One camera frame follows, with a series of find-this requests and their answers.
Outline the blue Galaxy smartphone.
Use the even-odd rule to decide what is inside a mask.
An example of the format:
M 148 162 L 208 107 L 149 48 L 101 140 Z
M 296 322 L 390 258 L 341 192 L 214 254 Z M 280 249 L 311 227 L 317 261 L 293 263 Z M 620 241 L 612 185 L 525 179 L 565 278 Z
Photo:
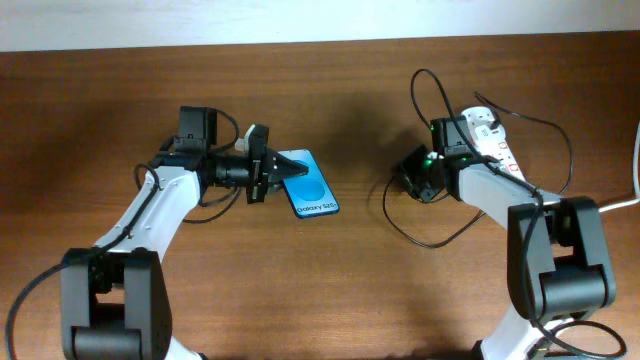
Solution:
M 308 168 L 303 176 L 284 180 L 294 214 L 300 219 L 337 214 L 340 206 L 308 149 L 284 150 L 280 154 Z

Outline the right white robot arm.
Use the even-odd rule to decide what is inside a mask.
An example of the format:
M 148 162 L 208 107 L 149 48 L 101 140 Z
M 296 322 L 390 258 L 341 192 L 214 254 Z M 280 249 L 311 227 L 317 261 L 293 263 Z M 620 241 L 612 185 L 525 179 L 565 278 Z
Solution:
M 493 331 L 476 342 L 473 359 L 597 359 L 559 333 L 587 326 L 621 336 L 592 321 L 610 306 L 616 282 L 597 204 L 543 191 L 511 173 L 492 153 L 481 153 L 485 119 L 463 116 L 431 121 L 431 149 L 419 146 L 396 168 L 416 200 L 441 191 L 478 208 L 507 231 L 507 287 L 511 306 Z

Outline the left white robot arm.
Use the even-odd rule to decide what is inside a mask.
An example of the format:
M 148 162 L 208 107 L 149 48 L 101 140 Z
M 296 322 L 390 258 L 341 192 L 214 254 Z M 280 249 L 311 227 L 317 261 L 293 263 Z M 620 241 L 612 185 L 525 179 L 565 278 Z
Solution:
M 217 148 L 221 111 L 183 106 L 179 131 L 143 164 L 139 193 L 90 248 L 72 248 L 61 272 L 62 347 L 68 359 L 199 359 L 173 335 L 161 262 L 206 190 L 231 188 L 249 203 L 308 168 L 267 145 L 269 129 L 250 127 Z

